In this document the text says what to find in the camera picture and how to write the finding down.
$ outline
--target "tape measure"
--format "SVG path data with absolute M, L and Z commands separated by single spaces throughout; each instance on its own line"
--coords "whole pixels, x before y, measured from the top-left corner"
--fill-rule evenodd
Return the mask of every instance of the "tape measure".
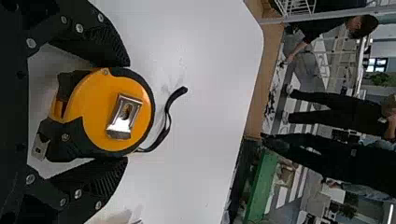
M 40 160 L 122 157 L 150 152 L 169 134 L 171 104 L 187 92 L 176 90 L 165 105 L 165 125 L 152 146 L 139 145 L 154 122 L 149 84 L 127 68 L 101 68 L 58 75 L 59 89 L 49 116 L 40 122 L 32 155 Z

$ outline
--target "bolt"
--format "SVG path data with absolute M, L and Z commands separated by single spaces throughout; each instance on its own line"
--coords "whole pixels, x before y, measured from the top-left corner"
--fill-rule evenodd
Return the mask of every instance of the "bolt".
M 62 134 L 62 141 L 67 142 L 70 139 L 70 135 L 67 133 Z
M 37 47 L 37 43 L 32 38 L 27 38 L 26 44 L 29 49 L 34 49 L 35 47 Z
M 67 18 L 66 18 L 66 16 L 62 16 L 62 17 L 61 17 L 61 21 L 62 21 L 63 24 L 67 24 Z
M 75 199 L 79 199 L 82 195 L 82 190 L 78 189 L 75 191 Z
M 97 202 L 95 205 L 95 209 L 99 210 L 101 207 L 102 207 L 102 202 L 101 201 Z
M 67 200 L 65 198 L 61 199 L 61 201 L 59 202 L 59 205 L 61 207 L 63 207 L 65 204 L 67 203 Z
M 103 22 L 105 20 L 105 17 L 101 13 L 99 13 L 98 20 L 99 20 L 99 22 Z
M 31 185 L 35 182 L 35 175 L 26 176 L 26 185 Z
M 76 31 L 77 31 L 78 33 L 82 34 L 82 32 L 84 32 L 84 27 L 83 27 L 81 24 L 77 23 L 77 25 L 76 25 Z

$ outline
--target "white table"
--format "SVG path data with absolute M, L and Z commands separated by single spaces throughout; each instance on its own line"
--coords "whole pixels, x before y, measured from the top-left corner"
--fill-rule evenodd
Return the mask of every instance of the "white table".
M 156 151 L 129 157 L 115 195 L 90 223 L 131 213 L 145 224 L 220 223 L 262 57 L 260 26 L 240 0 L 93 2 L 118 28 L 131 68 L 154 91 L 158 113 L 145 146 L 162 126 L 170 92 L 185 85 L 189 93 L 172 107 L 169 136 Z M 31 147 L 56 92 L 56 75 L 88 65 L 50 46 L 29 63 Z M 82 162 L 29 158 L 43 176 Z

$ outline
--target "window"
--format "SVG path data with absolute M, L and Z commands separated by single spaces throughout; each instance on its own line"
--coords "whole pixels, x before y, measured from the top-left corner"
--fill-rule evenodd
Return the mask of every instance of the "window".
M 366 72 L 374 72 L 374 67 L 372 65 L 368 66 Z
M 369 66 L 366 72 L 385 72 L 388 66 L 388 58 L 372 58 L 369 59 Z
M 385 68 L 384 67 L 377 67 L 375 69 L 376 72 L 385 72 Z

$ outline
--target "black wrist strap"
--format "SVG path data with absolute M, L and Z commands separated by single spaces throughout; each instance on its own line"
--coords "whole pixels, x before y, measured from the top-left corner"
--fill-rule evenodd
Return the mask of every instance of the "black wrist strap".
M 188 89 L 186 87 L 180 87 L 176 91 L 174 91 L 171 96 L 169 96 L 168 100 L 166 101 L 165 104 L 165 124 L 163 125 L 163 129 L 161 130 L 160 134 L 158 135 L 157 139 L 151 144 L 151 146 L 147 148 L 139 148 L 136 152 L 142 152 L 142 153 L 147 153 L 153 151 L 157 146 L 160 145 L 160 143 L 165 139 L 165 137 L 169 134 L 171 131 L 171 125 L 172 125 L 172 117 L 171 114 L 169 113 L 169 109 L 171 108 L 172 103 L 180 96 L 184 95 Z

